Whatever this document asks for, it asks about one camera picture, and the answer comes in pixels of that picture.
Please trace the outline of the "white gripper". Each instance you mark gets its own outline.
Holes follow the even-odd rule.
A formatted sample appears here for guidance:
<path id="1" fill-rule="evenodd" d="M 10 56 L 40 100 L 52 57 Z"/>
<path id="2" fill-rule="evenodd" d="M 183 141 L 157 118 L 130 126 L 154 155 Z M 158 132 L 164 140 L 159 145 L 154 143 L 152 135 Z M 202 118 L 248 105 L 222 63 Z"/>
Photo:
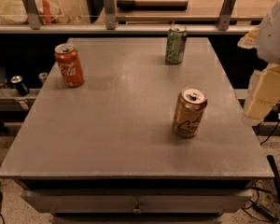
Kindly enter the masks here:
<path id="1" fill-rule="evenodd" d="M 257 126 L 280 101 L 280 3 L 272 8 L 259 27 L 241 37 L 237 46 L 257 48 L 258 56 L 269 63 L 264 70 L 253 72 L 244 104 L 242 122 Z"/>

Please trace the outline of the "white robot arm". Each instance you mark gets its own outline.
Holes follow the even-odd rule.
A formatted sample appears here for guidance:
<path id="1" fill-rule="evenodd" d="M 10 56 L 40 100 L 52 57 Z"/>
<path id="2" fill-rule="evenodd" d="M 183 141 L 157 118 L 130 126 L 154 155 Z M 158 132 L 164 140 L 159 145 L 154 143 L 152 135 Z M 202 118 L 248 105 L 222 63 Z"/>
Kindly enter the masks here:
<path id="1" fill-rule="evenodd" d="M 256 49 L 258 57 L 268 64 L 262 71 L 253 72 L 244 104 L 243 123 L 256 126 L 280 101 L 280 0 L 258 27 L 239 40 L 237 46 Z"/>

